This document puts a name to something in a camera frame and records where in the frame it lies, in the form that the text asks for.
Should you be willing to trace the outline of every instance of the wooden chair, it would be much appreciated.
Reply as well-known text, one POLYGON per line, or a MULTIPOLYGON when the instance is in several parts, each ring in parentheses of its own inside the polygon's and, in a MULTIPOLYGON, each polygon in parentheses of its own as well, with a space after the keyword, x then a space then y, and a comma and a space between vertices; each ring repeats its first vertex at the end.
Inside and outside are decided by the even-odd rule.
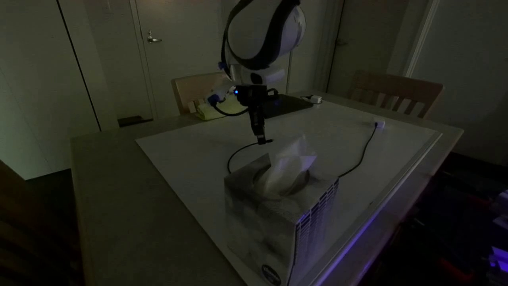
POLYGON ((12 284, 83 285, 79 236, 0 161, 0 277, 12 284))
POLYGON ((398 111, 406 99, 409 100, 404 111, 407 115, 410 115, 420 102, 423 107, 417 116, 425 118, 442 90, 441 83, 359 70, 353 76, 347 97, 371 105, 378 105, 380 102, 381 108, 393 111, 398 111))
POLYGON ((171 85, 180 114, 196 112, 195 107, 204 102, 213 86, 225 77, 223 72, 215 72, 173 79, 171 85))

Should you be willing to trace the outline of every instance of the tissue box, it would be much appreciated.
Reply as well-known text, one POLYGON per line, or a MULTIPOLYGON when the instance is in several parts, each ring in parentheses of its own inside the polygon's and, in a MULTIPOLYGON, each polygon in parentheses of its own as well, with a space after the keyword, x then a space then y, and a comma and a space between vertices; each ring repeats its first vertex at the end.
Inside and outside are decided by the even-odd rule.
POLYGON ((228 247, 268 285, 296 284, 323 244, 339 179, 311 167, 284 196, 267 198, 254 182, 270 166, 266 154, 225 177, 228 247))

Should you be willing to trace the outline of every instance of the wooden table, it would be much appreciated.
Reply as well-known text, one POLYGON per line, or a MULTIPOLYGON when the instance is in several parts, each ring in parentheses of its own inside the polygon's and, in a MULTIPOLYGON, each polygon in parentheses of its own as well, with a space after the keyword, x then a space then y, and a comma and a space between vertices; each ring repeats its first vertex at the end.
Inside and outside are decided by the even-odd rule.
MULTIPOLYGON (((311 93, 337 104, 442 133, 364 234, 320 281, 323 285, 355 285, 463 131, 338 96, 311 93)), ((135 142, 138 138, 199 122, 193 115, 185 115, 71 140, 74 191, 88 285, 243 284, 135 142)))

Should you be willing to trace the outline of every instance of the white tissue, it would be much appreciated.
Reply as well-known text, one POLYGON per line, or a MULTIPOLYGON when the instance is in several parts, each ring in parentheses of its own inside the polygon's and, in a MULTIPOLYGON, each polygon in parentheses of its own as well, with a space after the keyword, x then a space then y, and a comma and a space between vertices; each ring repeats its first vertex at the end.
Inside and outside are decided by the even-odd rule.
POLYGON ((270 154, 272 166, 255 183, 255 190, 270 199, 284 197, 298 175, 307 171, 316 159, 302 135, 274 156, 270 154))

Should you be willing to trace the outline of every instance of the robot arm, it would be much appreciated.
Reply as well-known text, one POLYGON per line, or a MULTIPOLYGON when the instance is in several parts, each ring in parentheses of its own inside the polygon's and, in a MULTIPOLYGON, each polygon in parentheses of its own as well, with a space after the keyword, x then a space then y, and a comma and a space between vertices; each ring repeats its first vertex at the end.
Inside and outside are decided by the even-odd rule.
POLYGON ((219 67, 230 81, 220 82, 208 102, 225 114, 216 104, 223 100, 226 87, 235 85, 259 144, 266 143, 262 105, 273 100, 266 85, 284 77, 284 69, 270 65, 292 51, 305 33, 305 17, 299 5, 299 0, 240 0, 228 17, 219 67))

